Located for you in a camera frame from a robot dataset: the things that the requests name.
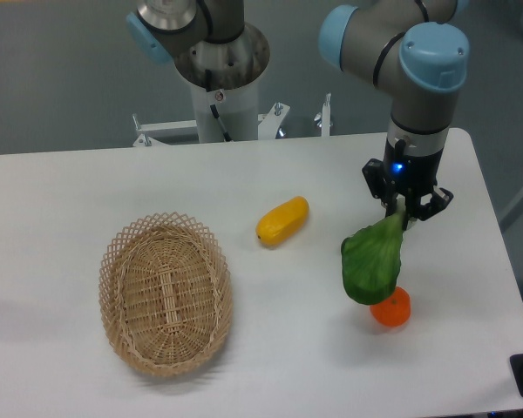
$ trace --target blue joint cap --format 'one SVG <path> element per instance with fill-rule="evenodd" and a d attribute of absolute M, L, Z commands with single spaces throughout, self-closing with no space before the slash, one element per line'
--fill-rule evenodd
<path fill-rule="evenodd" d="M 132 34 L 133 40 L 136 41 L 139 48 L 144 51 L 145 54 L 154 61 L 154 63 L 168 64 L 173 61 L 173 58 L 168 52 L 166 52 L 163 45 L 155 39 L 135 14 L 130 13 L 126 17 L 126 25 Z"/>
<path fill-rule="evenodd" d="M 320 55 L 339 70 L 341 70 L 343 38 L 350 17 L 356 9 L 358 8 L 349 5 L 335 7 L 325 18 L 320 29 L 317 42 Z"/>
<path fill-rule="evenodd" d="M 457 7 L 455 8 L 455 16 L 461 13 L 469 5 L 469 0 L 457 0 Z"/>
<path fill-rule="evenodd" d="M 423 89 L 451 93 L 460 89 L 467 78 L 470 49 L 461 30 L 429 22 L 407 31 L 399 61 L 405 74 Z"/>

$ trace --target blue led light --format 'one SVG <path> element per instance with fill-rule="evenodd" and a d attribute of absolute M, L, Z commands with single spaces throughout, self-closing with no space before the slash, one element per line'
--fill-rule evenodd
<path fill-rule="evenodd" d="M 394 163 L 393 165 L 391 165 L 391 170 L 393 171 L 393 174 L 399 174 L 400 172 L 402 172 L 404 169 L 404 165 L 402 164 L 399 164 L 399 163 Z"/>

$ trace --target white table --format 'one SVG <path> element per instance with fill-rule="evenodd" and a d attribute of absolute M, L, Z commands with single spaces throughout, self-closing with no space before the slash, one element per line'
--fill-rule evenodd
<path fill-rule="evenodd" d="M 509 367 L 523 306 L 468 135 L 438 173 L 455 194 L 404 238 L 408 325 L 344 293 L 339 246 L 383 209 L 361 169 L 384 134 L 0 156 L 0 417 L 420 417 L 523 406 Z M 308 224 L 260 247 L 257 220 L 303 195 Z M 172 381 L 111 350 L 98 269 L 139 217 L 184 212 L 216 234 L 234 287 L 223 350 Z"/>

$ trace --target yellow plastic vegetable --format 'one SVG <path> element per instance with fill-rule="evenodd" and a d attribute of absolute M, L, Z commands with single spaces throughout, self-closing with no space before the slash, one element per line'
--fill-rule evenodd
<path fill-rule="evenodd" d="M 308 212 L 308 201 L 296 196 L 261 218 L 255 232 L 264 245 L 278 246 L 304 225 Z"/>

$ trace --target gray floor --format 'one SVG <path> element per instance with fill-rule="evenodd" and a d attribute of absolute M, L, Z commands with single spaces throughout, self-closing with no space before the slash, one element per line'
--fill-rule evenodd
<path fill-rule="evenodd" d="M 315 134 L 311 119 L 328 91 L 335 134 L 386 130 L 390 100 L 317 52 L 319 27 L 340 3 L 246 0 L 247 20 L 272 48 L 261 111 L 277 100 L 291 105 L 290 136 Z M 518 3 L 472 0 L 453 22 L 472 46 L 454 125 L 472 135 L 496 212 L 523 185 Z M 134 112 L 142 123 L 193 118 L 174 69 L 149 63 L 127 34 L 124 18 L 133 8 L 133 0 L 0 3 L 0 154 L 130 146 Z M 505 240 L 523 295 L 523 216 Z"/>

